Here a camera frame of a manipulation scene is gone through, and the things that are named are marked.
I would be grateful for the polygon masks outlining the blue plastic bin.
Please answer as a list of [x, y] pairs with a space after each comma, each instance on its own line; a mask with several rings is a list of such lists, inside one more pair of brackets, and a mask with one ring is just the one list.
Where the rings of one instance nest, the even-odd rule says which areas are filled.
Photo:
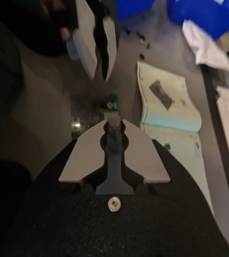
[[115, 0], [120, 21], [138, 15], [152, 7], [155, 0]]
[[218, 40], [229, 31], [229, 0], [222, 4], [213, 0], [167, 0], [169, 19], [183, 24], [190, 20]]

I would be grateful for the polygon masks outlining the open instruction booklet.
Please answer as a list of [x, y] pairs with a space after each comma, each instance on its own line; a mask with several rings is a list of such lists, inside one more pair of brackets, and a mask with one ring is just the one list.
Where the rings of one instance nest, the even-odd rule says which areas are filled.
[[202, 191], [214, 216], [199, 130], [202, 119], [191, 101], [183, 76], [137, 62], [142, 98], [141, 129], [184, 166]]

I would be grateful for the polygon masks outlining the person's left hand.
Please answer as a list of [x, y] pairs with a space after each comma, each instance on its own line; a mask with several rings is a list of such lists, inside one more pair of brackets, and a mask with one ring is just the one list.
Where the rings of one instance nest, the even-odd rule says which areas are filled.
[[63, 41], [68, 41], [72, 38], [72, 30], [68, 27], [61, 27], [60, 28], [60, 35]]

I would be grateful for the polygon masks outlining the grey desk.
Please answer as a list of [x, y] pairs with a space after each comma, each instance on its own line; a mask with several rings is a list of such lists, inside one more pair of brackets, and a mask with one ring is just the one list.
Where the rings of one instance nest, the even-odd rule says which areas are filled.
[[199, 132], [206, 177], [216, 221], [229, 242], [229, 188], [211, 120], [207, 93], [200, 67], [187, 46], [181, 27], [165, 17], [163, 1], [157, 1], [145, 21], [129, 21], [153, 44], [150, 50], [134, 37], [121, 35], [112, 75], [107, 83], [100, 77], [90, 81], [79, 62], [68, 56], [47, 58], [37, 55], [16, 39], [25, 78], [13, 111], [13, 118], [32, 135], [18, 139], [18, 162], [33, 175], [39, 172], [71, 141], [71, 98], [103, 97], [118, 93], [122, 119], [139, 126], [142, 101], [138, 89], [136, 64], [139, 53], [146, 62], [184, 76], [190, 98], [200, 111]]

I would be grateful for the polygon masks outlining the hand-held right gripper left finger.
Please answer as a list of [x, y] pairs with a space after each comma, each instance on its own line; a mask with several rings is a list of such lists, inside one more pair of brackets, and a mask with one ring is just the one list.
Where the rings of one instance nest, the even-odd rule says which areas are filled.
[[75, 143], [59, 182], [79, 183], [104, 165], [104, 150], [100, 141], [104, 136], [106, 120], [85, 131]]

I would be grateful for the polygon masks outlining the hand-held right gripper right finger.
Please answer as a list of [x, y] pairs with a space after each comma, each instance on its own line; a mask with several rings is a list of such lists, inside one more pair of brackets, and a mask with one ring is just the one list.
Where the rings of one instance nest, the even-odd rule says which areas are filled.
[[152, 142], [152, 139], [140, 128], [123, 120], [128, 147], [125, 149], [125, 165], [137, 175], [143, 177], [143, 183], [167, 183], [171, 179]]

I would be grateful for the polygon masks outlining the grey toy brick build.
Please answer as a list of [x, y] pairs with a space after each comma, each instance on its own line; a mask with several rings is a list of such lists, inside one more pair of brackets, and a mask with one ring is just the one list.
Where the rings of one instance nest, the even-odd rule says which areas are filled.
[[71, 137], [78, 139], [85, 131], [103, 120], [119, 116], [119, 97], [74, 96], [71, 98]]

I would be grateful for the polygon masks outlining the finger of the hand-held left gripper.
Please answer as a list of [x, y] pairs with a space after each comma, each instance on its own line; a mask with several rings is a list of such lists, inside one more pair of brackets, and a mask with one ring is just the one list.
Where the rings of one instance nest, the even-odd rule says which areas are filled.
[[93, 36], [95, 16], [87, 1], [75, 0], [70, 3], [74, 31], [72, 37], [66, 41], [68, 55], [72, 61], [80, 60], [87, 75], [93, 80], [98, 65]]
[[111, 17], [107, 16], [103, 19], [103, 28], [107, 44], [102, 50], [102, 74], [104, 81], [107, 82], [117, 56], [115, 24]]

